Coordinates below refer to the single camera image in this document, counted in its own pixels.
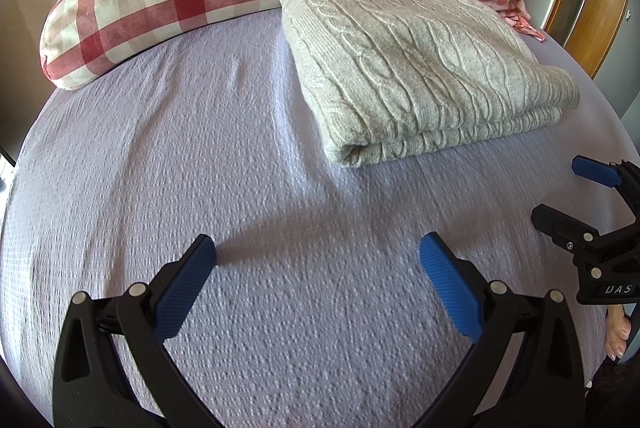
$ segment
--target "blue gripper pad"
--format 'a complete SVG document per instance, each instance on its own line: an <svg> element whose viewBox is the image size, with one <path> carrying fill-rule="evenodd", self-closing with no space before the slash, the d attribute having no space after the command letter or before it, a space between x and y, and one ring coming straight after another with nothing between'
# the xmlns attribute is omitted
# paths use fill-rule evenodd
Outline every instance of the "blue gripper pad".
<svg viewBox="0 0 640 428"><path fill-rule="evenodd" d="M476 343L484 328L482 304L456 268L455 255L447 251L435 233L426 234L420 242L420 262L458 332Z"/></svg>
<svg viewBox="0 0 640 428"><path fill-rule="evenodd" d="M178 334L215 265L216 246L213 240L205 236L156 303L156 340L162 342Z"/></svg>
<svg viewBox="0 0 640 428"><path fill-rule="evenodd" d="M594 161L588 157L581 155L574 157L571 168L576 175L609 188L622 184L622 177L618 175L618 171L613 166Z"/></svg>

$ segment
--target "metal screw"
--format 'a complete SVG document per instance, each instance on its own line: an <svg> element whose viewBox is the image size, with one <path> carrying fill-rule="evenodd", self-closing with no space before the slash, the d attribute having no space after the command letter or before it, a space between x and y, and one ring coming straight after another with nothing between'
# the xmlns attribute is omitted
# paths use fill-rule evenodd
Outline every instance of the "metal screw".
<svg viewBox="0 0 640 428"><path fill-rule="evenodd" d="M131 296L142 296L146 291L146 285L143 283L135 283L131 287L129 287L129 294Z"/></svg>
<svg viewBox="0 0 640 428"><path fill-rule="evenodd" d="M491 292L494 294L505 294L508 287L504 282L501 282L500 280L494 280L491 282L489 289L491 289Z"/></svg>
<svg viewBox="0 0 640 428"><path fill-rule="evenodd" d="M562 303L564 301L564 294L558 289L553 289L551 293L549 293L549 297L556 303Z"/></svg>
<svg viewBox="0 0 640 428"><path fill-rule="evenodd" d="M86 300L86 293L84 291L78 291L71 298L71 301L76 305L80 305L81 303L84 303L85 300Z"/></svg>

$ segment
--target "bed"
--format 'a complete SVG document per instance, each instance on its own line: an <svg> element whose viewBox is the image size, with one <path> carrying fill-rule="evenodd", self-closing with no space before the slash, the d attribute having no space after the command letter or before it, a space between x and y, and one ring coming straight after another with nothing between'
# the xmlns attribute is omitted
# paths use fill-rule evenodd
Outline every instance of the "bed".
<svg viewBox="0 0 640 428"><path fill-rule="evenodd" d="M589 381L604 310L577 304L570 257L529 217L544 202L601 232L632 219L616 192L570 169L577 154L640 161L591 79L551 38L524 37L580 89L557 126L343 169L319 147L280 19L273 9L190 31L47 101L0 238L0 346L29 400L51 420L74 292L148 281L199 233L214 239L219 267L166 348L226 426L414 423L469 346L420 268L430 231L488 280L564 291Z"/></svg>

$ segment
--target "gray knit blanket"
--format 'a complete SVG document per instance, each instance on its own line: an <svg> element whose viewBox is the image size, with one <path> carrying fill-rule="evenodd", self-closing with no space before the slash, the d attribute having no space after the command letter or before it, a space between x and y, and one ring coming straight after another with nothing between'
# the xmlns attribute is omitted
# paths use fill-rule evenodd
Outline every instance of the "gray knit blanket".
<svg viewBox="0 0 640 428"><path fill-rule="evenodd" d="M475 0L280 0L328 159L358 167L555 124L580 96Z"/></svg>

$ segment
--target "finger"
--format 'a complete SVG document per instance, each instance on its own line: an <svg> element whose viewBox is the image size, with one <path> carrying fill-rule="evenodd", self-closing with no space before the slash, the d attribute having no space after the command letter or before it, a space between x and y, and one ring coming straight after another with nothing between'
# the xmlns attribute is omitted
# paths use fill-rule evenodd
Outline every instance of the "finger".
<svg viewBox="0 0 640 428"><path fill-rule="evenodd" d="M607 337L605 339L607 345L612 351L612 354L622 356L626 350L626 342L620 338L615 332L607 330Z"/></svg>
<svg viewBox="0 0 640 428"><path fill-rule="evenodd" d="M607 313L607 326L623 340L629 339L631 334L631 322L625 316L622 305L609 306Z"/></svg>
<svg viewBox="0 0 640 428"><path fill-rule="evenodd" d="M610 347L608 342L605 342L604 344L604 350L607 353L607 356L609 356L609 359L611 359L611 361L615 361L616 357L613 355L613 350Z"/></svg>

